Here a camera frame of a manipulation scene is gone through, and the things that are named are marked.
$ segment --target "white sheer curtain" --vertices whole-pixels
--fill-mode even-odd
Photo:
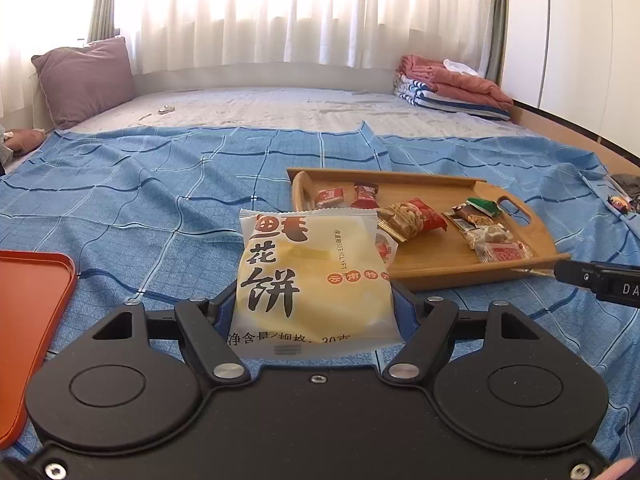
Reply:
[[[31,56],[59,46],[82,46],[92,2],[0,0],[0,118],[31,105]]]
[[[395,68],[402,54],[484,72],[492,0],[116,0],[135,73],[239,62]]]

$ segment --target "stack of blankets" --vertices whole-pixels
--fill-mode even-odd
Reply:
[[[394,89],[398,97],[413,106],[441,112],[464,112],[494,121],[508,121],[513,105],[493,81],[453,72],[442,62],[419,56],[402,57]]]

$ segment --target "bed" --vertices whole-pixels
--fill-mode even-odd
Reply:
[[[164,105],[175,111],[158,114]],[[49,358],[127,298],[159,309],[223,290],[242,250],[238,210],[289,210],[288,166],[486,178],[528,203],[561,252],[622,264],[640,254],[637,219],[606,203],[614,188],[597,157],[510,123],[361,92],[153,94],[53,132],[0,178],[0,248],[61,251],[79,271]],[[612,460],[638,452],[638,311],[549,278],[436,294],[470,310],[494,299],[520,307],[607,381],[609,409],[596,447]],[[175,346],[152,343],[178,356]],[[459,344],[453,357],[477,348]],[[334,363],[384,367],[397,351]],[[251,362],[252,373],[262,364]],[[28,426],[4,453],[24,458],[38,446]]]

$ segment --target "blue bed sheet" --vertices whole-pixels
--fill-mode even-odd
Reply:
[[[640,220],[607,205],[612,187],[597,157],[544,137],[379,137],[364,123],[343,134],[204,127],[55,132],[0,178],[0,248],[60,251],[78,269],[78,288],[49,357],[127,298],[140,296],[146,308],[158,309],[219,293],[234,279],[242,252],[239,209],[290,210],[291,166],[482,177],[529,204],[559,251],[587,261],[639,261]],[[494,299],[520,307],[606,380],[609,409],[595,445],[612,460],[638,452],[637,310],[549,278],[437,293],[470,310],[485,310]],[[177,355],[169,342],[153,345]],[[478,347],[459,344],[454,357]],[[383,367],[397,351],[333,362]],[[254,373],[259,365],[251,363]],[[23,458],[38,446],[28,425],[3,453]]]

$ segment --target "pink blanket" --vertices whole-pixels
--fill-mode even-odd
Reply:
[[[509,110],[513,100],[493,81],[467,74],[450,72],[439,61],[420,56],[402,56],[398,72],[427,84],[431,91],[444,97],[468,103],[489,105]]]

